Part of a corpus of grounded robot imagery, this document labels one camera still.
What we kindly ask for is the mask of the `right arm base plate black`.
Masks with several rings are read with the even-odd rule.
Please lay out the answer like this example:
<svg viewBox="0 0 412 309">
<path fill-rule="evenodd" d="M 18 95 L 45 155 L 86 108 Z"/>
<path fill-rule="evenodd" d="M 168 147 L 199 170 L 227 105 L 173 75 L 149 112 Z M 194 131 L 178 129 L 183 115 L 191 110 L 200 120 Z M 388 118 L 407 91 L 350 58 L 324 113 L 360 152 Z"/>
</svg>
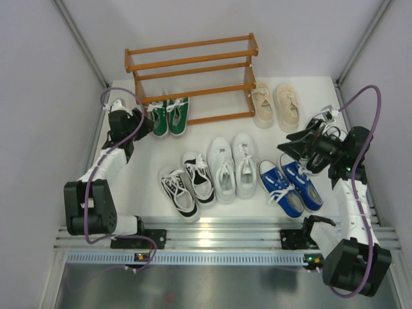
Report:
<svg viewBox="0 0 412 309">
<path fill-rule="evenodd" d="M 317 243 L 304 229 L 280 230 L 281 248 L 283 250 L 317 250 Z"/>
</svg>

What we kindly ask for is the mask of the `black white sneaker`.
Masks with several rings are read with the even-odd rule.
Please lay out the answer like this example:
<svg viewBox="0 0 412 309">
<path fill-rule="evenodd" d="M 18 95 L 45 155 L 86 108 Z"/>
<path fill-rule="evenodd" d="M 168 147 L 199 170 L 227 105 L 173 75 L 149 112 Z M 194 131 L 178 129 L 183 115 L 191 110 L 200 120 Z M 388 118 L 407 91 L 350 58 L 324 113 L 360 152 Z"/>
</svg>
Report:
<svg viewBox="0 0 412 309">
<path fill-rule="evenodd" d="M 211 172 L 203 155 L 189 151 L 182 156 L 183 168 L 201 209 L 209 209 L 216 203 Z"/>
<path fill-rule="evenodd" d="M 192 223 L 199 219 L 200 210 L 183 180 L 183 173 L 184 170 L 175 166 L 163 167 L 159 172 L 159 182 L 182 220 Z"/>
</svg>

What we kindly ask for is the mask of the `green sneaker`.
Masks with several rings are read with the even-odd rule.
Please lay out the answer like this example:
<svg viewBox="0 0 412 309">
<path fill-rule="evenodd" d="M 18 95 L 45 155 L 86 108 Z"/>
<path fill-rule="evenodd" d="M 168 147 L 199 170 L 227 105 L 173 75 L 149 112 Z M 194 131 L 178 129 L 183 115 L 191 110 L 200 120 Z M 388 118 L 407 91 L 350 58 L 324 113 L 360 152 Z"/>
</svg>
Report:
<svg viewBox="0 0 412 309">
<path fill-rule="evenodd" d="M 181 136 L 187 128 L 189 98 L 171 99 L 166 107 L 169 130 L 173 136 Z"/>
<path fill-rule="evenodd" d="M 147 112 L 154 122 L 153 133 L 159 138 L 165 137 L 169 132 L 166 108 L 166 100 L 152 102 L 147 107 Z"/>
</svg>

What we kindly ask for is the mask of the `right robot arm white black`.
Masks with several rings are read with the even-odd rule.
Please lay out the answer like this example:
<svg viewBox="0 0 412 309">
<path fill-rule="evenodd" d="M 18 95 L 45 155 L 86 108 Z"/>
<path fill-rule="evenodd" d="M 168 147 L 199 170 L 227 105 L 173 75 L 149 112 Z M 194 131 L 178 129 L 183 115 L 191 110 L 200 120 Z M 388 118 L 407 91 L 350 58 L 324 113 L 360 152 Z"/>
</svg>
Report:
<svg viewBox="0 0 412 309">
<path fill-rule="evenodd" d="M 311 215 L 304 221 L 301 241 L 308 248 L 319 247 L 323 260 L 323 282 L 333 293 L 344 290 L 343 298 L 373 297 L 380 287 L 392 258 L 375 237 L 366 198 L 368 181 L 362 164 L 373 134 L 361 126 L 351 128 L 344 140 L 323 134 L 320 124 L 287 135 L 278 145 L 284 154 L 298 161 L 320 156 L 320 168 L 329 168 L 328 178 L 338 204 L 341 227 L 331 219 Z"/>
</svg>

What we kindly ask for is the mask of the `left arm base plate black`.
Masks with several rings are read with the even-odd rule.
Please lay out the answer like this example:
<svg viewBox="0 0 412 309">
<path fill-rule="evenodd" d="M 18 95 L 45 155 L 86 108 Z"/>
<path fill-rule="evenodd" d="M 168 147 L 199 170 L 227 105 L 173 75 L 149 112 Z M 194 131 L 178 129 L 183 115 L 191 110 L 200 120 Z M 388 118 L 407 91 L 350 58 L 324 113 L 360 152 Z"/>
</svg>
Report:
<svg viewBox="0 0 412 309">
<path fill-rule="evenodd" d="M 112 249 L 164 249 L 167 240 L 166 229 L 147 229 L 139 226 L 133 235 L 117 236 L 111 240 Z"/>
</svg>

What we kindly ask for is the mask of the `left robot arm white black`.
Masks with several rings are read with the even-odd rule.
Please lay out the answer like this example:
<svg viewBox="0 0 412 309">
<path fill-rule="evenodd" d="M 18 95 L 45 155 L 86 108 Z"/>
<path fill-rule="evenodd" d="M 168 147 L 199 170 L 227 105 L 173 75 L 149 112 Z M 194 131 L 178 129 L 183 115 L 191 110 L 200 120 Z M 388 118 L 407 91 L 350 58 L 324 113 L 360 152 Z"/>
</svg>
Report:
<svg viewBox="0 0 412 309">
<path fill-rule="evenodd" d="M 131 247 L 140 248 L 147 239 L 141 220 L 118 218 L 110 184 L 129 163 L 133 143 L 153 130 L 153 122 L 137 108 L 111 111 L 108 120 L 109 132 L 97 161 L 77 181 L 64 186 L 66 227 L 70 235 L 82 235 L 90 245 L 120 234 Z"/>
</svg>

